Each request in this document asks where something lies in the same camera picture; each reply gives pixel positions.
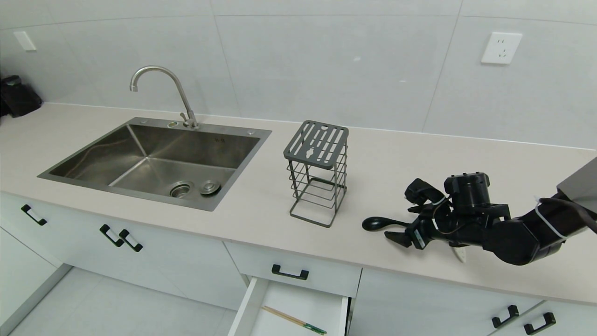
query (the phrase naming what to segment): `wall outlet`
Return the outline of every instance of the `wall outlet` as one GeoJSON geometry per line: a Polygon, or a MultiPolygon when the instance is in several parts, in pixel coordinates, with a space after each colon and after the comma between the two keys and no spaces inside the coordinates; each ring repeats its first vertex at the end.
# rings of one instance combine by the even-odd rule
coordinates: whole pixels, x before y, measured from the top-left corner
{"type": "Polygon", "coordinates": [[[481,63],[510,64],[521,40],[518,33],[491,33],[481,63]]]}

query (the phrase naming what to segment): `sink rim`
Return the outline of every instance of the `sink rim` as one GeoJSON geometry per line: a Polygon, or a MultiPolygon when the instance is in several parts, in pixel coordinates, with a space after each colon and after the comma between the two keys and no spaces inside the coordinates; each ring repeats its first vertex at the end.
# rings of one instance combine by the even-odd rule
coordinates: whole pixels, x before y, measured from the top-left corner
{"type": "Polygon", "coordinates": [[[193,209],[198,210],[206,210],[206,211],[214,211],[218,204],[224,199],[224,196],[230,190],[232,185],[236,182],[238,177],[244,171],[244,169],[248,166],[249,162],[253,159],[257,151],[261,148],[263,143],[272,133],[271,130],[263,130],[263,129],[250,129],[245,127],[236,127],[236,126],[225,126],[225,125],[214,125],[214,124],[201,124],[199,129],[188,129],[183,125],[182,122],[177,120],[168,120],[168,119],[154,119],[154,118],[143,118],[143,117],[135,117],[130,119],[124,124],[115,127],[113,130],[107,132],[103,136],[97,138],[96,140],[88,143],[87,145],[83,146],[81,149],[77,150],[73,154],[69,155],[65,159],[61,160],[60,162],[56,163],[55,165],[51,166],[50,168],[44,170],[43,173],[39,174],[37,177],[51,180],[55,182],[66,183],[70,185],[75,185],[77,187],[85,187],[90,189],[95,189],[99,191],[106,191],[112,194],[120,194],[135,198],[142,198],[145,200],[151,201],[158,201],[161,203],[168,203],[178,206],[190,207],[193,209]],[[110,185],[103,185],[98,184],[95,182],[89,181],[82,181],[72,178],[66,178],[63,176],[52,175],[50,174],[51,171],[56,169],[57,167],[61,166],[65,162],[69,161],[74,156],[78,155],[79,153],[87,150],[89,147],[95,145],[96,143],[102,141],[104,138],[110,136],[112,133],[120,130],[123,127],[128,125],[138,125],[138,126],[146,126],[146,127],[158,127],[164,129],[173,129],[179,130],[181,132],[203,132],[203,133],[214,133],[218,135],[233,135],[233,136],[245,136],[248,138],[258,138],[259,141],[255,144],[255,146],[251,149],[249,154],[243,159],[242,163],[235,169],[232,176],[227,180],[225,184],[223,184],[220,188],[220,191],[212,196],[203,198],[201,201],[196,200],[185,200],[183,198],[174,198],[172,196],[163,196],[157,195],[152,193],[146,193],[142,191],[135,191],[125,188],[114,187],[110,185]]]}

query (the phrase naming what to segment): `gray wire rack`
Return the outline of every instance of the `gray wire rack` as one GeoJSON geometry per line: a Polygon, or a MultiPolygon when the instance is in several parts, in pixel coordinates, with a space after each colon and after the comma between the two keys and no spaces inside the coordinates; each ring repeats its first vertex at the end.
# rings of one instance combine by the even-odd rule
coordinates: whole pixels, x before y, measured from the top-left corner
{"type": "Polygon", "coordinates": [[[284,150],[293,197],[290,215],[330,227],[346,195],[348,129],[307,120],[284,150]]]}

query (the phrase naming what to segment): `light switch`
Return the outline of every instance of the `light switch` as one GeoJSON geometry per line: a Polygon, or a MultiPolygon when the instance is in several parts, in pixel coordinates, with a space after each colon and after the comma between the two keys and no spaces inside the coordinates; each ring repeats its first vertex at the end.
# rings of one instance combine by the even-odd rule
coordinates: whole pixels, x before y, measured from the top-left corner
{"type": "Polygon", "coordinates": [[[29,38],[29,35],[27,35],[27,32],[14,32],[14,36],[17,38],[17,40],[21,44],[21,47],[23,47],[25,51],[37,50],[37,48],[35,48],[35,44],[33,44],[31,39],[29,38]]]}
{"type": "Polygon", "coordinates": [[[521,40],[518,33],[491,33],[481,63],[510,64],[521,40]]]}

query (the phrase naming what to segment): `faucet handle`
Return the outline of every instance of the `faucet handle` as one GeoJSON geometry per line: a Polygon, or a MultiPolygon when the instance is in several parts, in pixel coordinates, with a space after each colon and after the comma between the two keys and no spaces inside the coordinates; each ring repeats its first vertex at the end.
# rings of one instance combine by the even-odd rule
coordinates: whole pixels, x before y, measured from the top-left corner
{"type": "Polygon", "coordinates": [[[183,117],[183,120],[184,120],[183,125],[185,127],[189,127],[189,120],[187,119],[187,117],[184,116],[184,113],[181,112],[180,116],[183,117]]]}

